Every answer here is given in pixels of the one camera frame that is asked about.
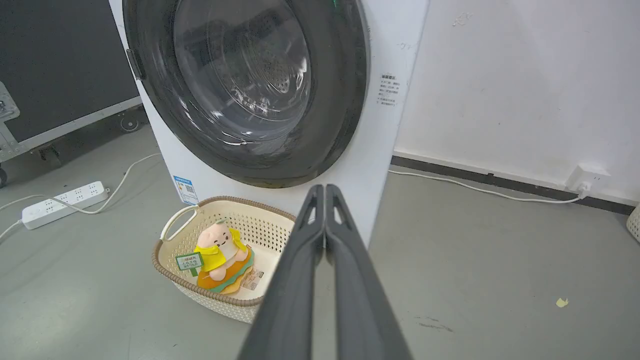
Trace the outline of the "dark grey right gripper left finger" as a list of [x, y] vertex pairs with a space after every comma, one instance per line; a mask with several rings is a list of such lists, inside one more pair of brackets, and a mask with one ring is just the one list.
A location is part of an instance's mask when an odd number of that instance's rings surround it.
[[325, 189], [309, 189], [262, 304], [238, 353], [240, 360], [310, 360], [316, 267], [325, 243]]

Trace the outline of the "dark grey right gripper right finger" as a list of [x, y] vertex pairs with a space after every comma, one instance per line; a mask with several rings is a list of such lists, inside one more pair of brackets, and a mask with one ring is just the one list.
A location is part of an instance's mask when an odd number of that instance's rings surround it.
[[368, 250], [340, 189], [326, 186], [326, 254], [334, 268], [339, 360], [411, 360]]

